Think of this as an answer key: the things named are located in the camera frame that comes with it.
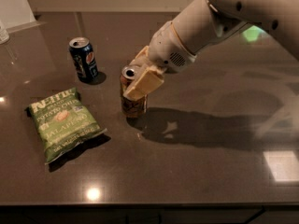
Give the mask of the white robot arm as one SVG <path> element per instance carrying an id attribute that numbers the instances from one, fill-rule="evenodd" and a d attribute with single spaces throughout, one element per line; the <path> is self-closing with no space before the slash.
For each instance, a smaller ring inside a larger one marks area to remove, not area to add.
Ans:
<path id="1" fill-rule="evenodd" d="M 299 0 L 194 0 L 162 26 L 131 61 L 139 67 L 123 96 L 136 101 L 157 90 L 165 73 L 179 73 L 197 54 L 257 26 L 299 56 Z"/>

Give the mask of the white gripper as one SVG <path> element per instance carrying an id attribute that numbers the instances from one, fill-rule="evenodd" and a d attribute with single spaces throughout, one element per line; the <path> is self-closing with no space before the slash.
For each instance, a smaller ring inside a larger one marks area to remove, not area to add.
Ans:
<path id="1" fill-rule="evenodd" d="M 179 39 L 173 22 L 168 21 L 122 69 L 130 84 L 124 89 L 123 96 L 137 101 L 156 91 L 164 83 L 164 70 L 156 65 L 148 65 L 149 59 L 164 68 L 167 73 L 179 73 L 192 64 L 196 55 L 190 53 Z"/>

